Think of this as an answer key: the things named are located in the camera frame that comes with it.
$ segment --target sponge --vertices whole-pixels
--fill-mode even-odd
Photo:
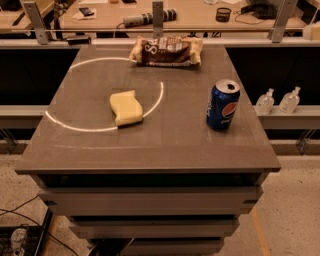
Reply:
[[[141,122],[143,119],[142,106],[135,98],[134,90],[115,93],[110,96],[110,104],[116,114],[116,126]]]

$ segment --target floor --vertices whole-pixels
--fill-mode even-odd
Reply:
[[[37,195],[29,176],[18,176],[14,166],[20,154],[0,154],[0,215]],[[215,256],[317,256],[320,251],[320,154],[278,156],[282,169],[263,184],[264,194],[248,215],[240,217],[236,232],[225,239]],[[36,198],[16,212],[42,223],[46,206]],[[0,227],[34,225],[12,213],[0,216]],[[88,254],[90,244],[79,240],[68,220],[57,216],[49,232],[77,252]],[[71,256],[69,249],[48,239],[42,255]]]

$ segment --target table drawer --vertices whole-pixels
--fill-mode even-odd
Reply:
[[[214,219],[214,216],[171,219],[109,220],[73,222],[70,229],[83,239],[99,238],[177,238],[226,237],[239,226],[236,219]]]
[[[221,250],[221,239],[134,240],[121,255],[204,255]]]
[[[39,194],[56,215],[139,216],[248,213],[262,188],[73,188]]]

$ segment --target snack bag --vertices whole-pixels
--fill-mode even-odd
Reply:
[[[147,66],[181,67],[201,64],[202,39],[196,37],[138,37],[129,59]]]

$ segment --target pepsi can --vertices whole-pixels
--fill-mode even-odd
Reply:
[[[209,95],[207,124],[213,129],[227,129],[237,109],[240,86],[230,79],[218,80]]]

